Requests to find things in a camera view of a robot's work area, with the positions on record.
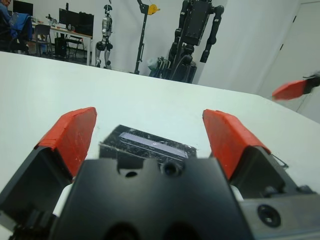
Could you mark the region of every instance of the white door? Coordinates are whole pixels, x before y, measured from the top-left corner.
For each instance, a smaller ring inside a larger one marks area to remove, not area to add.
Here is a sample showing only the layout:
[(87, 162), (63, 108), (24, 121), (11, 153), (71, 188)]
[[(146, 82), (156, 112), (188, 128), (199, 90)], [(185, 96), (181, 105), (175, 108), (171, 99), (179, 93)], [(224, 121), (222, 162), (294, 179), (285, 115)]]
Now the white door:
[[(302, 80), (315, 71), (320, 71), (320, 2), (301, 4), (282, 49), (258, 94), (270, 99), (272, 92), (282, 84)], [(305, 98), (306, 96), (302, 96), (278, 103), (300, 113), (300, 106)]]

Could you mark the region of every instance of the white table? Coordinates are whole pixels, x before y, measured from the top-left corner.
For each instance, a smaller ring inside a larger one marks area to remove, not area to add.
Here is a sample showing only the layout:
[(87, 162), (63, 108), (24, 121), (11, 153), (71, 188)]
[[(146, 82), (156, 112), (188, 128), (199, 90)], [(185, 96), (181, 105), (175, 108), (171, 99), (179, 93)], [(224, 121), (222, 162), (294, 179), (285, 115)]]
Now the white table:
[(260, 96), (4, 52), (0, 73), (0, 191), (62, 114), (92, 106), (88, 159), (98, 157), (99, 142), (119, 124), (193, 146), (207, 158), (202, 113), (220, 110), (285, 161), (297, 185), (320, 193), (320, 124)]
[[(32, 27), (35, 28), (36, 25), (38, 25), (39, 23), (32, 23)], [(55, 26), (51, 26), (50, 27), (50, 31), (54, 32), (54, 33), (59, 33), (59, 34), (66, 34), (66, 35), (70, 35), (70, 36), (75, 36), (78, 38), (83, 38), (83, 40), (86, 42), (86, 64), (89, 66), (90, 63), (90, 52), (91, 52), (91, 41), (92, 41), (92, 36), (89, 35), (85, 35), (85, 34), (81, 34), (81, 33), (77, 33), (74, 31), (68, 31), (67, 29), (64, 28), (59, 28), (59, 27), (55, 27)]]

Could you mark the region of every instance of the humanoid robot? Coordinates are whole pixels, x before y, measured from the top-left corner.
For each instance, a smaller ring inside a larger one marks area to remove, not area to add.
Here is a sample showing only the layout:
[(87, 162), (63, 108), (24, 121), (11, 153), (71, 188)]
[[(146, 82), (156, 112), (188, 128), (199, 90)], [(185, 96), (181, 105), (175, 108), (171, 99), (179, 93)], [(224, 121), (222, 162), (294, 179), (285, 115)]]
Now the humanoid robot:
[(212, 6), (212, 0), (184, 0), (179, 19), (179, 27), (174, 33), (174, 42), (169, 52), (171, 63), (169, 79), (179, 82), (189, 82), (190, 75), (195, 74), (192, 65), (192, 54), (195, 46), (199, 46), (206, 29), (209, 16), (214, 14), (209, 39), (201, 56), (201, 63), (206, 63), (211, 46), (217, 41), (216, 35), (221, 22), (224, 7)]
[(110, 11), (112, 10), (111, 5), (107, 4), (104, 6), (104, 18), (102, 19), (102, 40), (98, 41), (95, 45), (95, 66), (100, 68), (101, 60), (100, 53), (104, 51), (104, 61), (105, 69), (111, 69), (111, 62), (109, 61), (110, 50), (113, 48), (113, 45), (109, 41), (109, 37), (112, 33), (112, 18)]

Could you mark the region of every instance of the silver humanoid robot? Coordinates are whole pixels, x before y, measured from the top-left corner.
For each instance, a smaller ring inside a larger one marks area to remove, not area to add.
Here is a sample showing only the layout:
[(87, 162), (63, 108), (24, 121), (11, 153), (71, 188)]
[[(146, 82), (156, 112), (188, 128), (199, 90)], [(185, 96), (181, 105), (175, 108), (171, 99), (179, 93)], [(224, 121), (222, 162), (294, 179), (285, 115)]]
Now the silver humanoid robot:
[(95, 66), (100, 68), (101, 60), (100, 53), (104, 51), (105, 69), (111, 69), (111, 62), (109, 61), (110, 50), (113, 48), (109, 42), (109, 37), (112, 33), (112, 18), (110, 11), (112, 10), (111, 5), (104, 6), (104, 18), (102, 19), (102, 40), (98, 41), (95, 45)]

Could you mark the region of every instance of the yellow part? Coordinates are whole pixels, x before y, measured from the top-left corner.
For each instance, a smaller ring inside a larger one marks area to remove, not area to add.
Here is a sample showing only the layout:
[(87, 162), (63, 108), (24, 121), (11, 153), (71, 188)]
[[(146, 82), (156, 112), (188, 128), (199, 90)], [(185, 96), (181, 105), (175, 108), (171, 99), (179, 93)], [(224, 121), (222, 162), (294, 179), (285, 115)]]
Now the yellow part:
[(155, 14), (158, 11), (160, 11), (160, 9), (157, 7), (157, 5), (152, 4), (152, 5), (149, 6), (148, 15)]

